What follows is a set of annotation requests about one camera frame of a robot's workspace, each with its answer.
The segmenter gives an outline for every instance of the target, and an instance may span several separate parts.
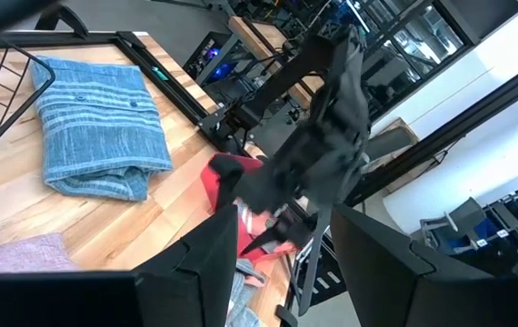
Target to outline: wooden table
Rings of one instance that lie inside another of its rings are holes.
[[[150,36],[140,39],[157,60],[209,112],[215,103]],[[35,55],[88,63],[131,64],[114,45],[29,49]],[[7,62],[23,69],[24,58]],[[0,244],[45,233],[62,233],[73,261],[84,269],[126,270],[161,252],[213,212],[199,173],[216,150],[147,78],[158,106],[174,170],[153,176],[143,203],[63,196],[43,184],[43,131],[29,108],[0,138]],[[12,110],[32,93],[26,76]],[[267,285],[251,308],[267,326],[279,326],[275,306],[284,303],[289,272],[284,260],[259,263]]]
[[[276,26],[261,23],[253,23],[253,25],[274,49],[280,49],[284,46],[284,42],[287,39]],[[274,55],[251,28],[247,26],[243,18],[238,16],[229,18],[229,28],[258,60]],[[269,67],[269,71],[273,74],[279,70],[279,68],[281,68],[281,64],[275,62]],[[306,76],[303,80],[314,93],[324,84],[324,80],[319,76]],[[309,108],[312,96],[299,84],[295,84],[289,89],[289,95],[291,95],[302,108]]]

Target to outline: striped towel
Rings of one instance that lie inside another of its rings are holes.
[[[172,169],[172,161],[140,69],[40,59],[56,77],[36,102],[45,183],[68,195],[145,200],[152,173]],[[34,64],[35,87],[47,78]]]

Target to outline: red fabric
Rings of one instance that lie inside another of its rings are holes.
[[[247,171],[249,169],[255,169],[261,167],[263,164],[260,160],[242,157],[238,155],[232,154],[216,154],[216,155],[229,155],[232,156],[237,162],[239,162],[244,169]],[[203,185],[206,190],[206,195],[208,196],[208,200],[211,202],[211,205],[216,210],[216,199],[219,193],[219,176],[214,172],[213,169],[207,164],[206,167],[201,172],[201,179],[203,180]],[[239,232],[237,235],[237,253],[241,253],[243,249],[251,243],[253,238],[247,232],[243,220],[241,217],[239,219]],[[246,255],[239,255],[239,258],[245,258],[251,260],[253,263],[257,262],[260,259],[264,259],[263,257],[272,257],[275,256],[276,253],[267,255],[267,252],[263,249],[255,249],[249,252]]]

